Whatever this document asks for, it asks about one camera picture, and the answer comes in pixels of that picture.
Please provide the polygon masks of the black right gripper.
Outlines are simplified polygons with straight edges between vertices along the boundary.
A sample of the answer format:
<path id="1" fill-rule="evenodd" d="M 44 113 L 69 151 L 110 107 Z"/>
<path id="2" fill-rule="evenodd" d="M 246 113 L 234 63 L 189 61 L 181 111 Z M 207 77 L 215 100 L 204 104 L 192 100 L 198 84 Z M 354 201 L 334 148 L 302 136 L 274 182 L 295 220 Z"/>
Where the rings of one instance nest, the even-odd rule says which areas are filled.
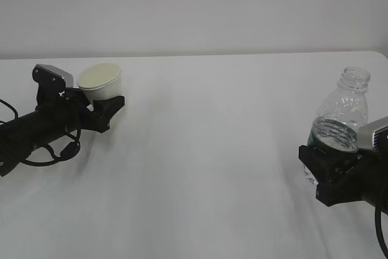
<path id="1" fill-rule="evenodd" d="M 316 199 L 328 207 L 357 201 L 376 206 L 387 186 L 385 155 L 363 150 L 325 153 L 302 145 L 298 158 L 316 181 Z"/>

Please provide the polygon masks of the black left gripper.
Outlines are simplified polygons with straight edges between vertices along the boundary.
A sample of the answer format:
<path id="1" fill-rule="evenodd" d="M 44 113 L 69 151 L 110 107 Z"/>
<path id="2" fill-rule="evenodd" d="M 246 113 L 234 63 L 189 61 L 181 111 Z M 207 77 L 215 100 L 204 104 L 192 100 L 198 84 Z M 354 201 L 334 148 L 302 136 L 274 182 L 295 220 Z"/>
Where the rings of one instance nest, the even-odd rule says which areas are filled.
<path id="1" fill-rule="evenodd" d="M 92 102 L 79 88 L 66 88 L 63 93 L 48 94 L 38 90 L 37 109 L 52 118 L 65 121 L 66 129 L 90 130 L 103 133 L 110 120 L 125 106 L 122 95 Z"/>

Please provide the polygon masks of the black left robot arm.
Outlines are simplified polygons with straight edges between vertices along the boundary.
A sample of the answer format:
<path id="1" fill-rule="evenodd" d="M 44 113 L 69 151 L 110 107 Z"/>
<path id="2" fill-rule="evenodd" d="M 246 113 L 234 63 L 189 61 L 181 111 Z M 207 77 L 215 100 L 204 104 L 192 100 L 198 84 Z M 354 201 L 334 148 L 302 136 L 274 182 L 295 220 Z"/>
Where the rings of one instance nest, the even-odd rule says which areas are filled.
<path id="1" fill-rule="evenodd" d="M 81 131 L 108 131 L 124 105 L 122 95 L 90 103 L 82 90 L 66 89 L 35 111 L 1 124 L 1 176 L 18 164 L 47 167 L 74 158 L 81 149 Z"/>

